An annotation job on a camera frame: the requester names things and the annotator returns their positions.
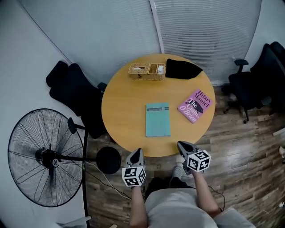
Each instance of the pink book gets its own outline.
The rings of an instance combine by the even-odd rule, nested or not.
[[[195,123],[211,104],[212,100],[201,90],[197,89],[186,101],[179,105],[177,109],[191,123]]]

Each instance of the person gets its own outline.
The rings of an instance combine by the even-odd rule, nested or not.
[[[196,189],[180,179],[183,169],[175,166],[170,183],[154,178],[146,191],[133,187],[131,228],[254,228],[234,208],[222,212],[201,172],[192,172]]]

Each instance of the sneaker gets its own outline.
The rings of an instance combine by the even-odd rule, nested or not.
[[[285,149],[283,147],[279,147],[279,153],[282,156],[282,158],[285,158]]]
[[[183,168],[181,166],[174,166],[172,170],[171,179],[174,177],[178,177],[179,179],[181,179],[182,174],[183,174]]]

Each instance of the electric fan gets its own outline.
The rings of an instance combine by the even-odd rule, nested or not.
[[[97,153],[96,159],[84,158],[77,128],[61,113],[37,109],[16,124],[8,146],[12,177],[20,191],[34,203],[57,207],[71,200],[81,186],[85,161],[97,161],[102,172],[119,170],[121,156],[112,147]],[[85,144],[88,133],[85,132]]]

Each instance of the wicker basket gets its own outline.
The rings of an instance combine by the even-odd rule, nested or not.
[[[163,66],[163,73],[158,74],[158,67]],[[166,67],[164,63],[133,63],[129,74],[133,80],[165,80]]]

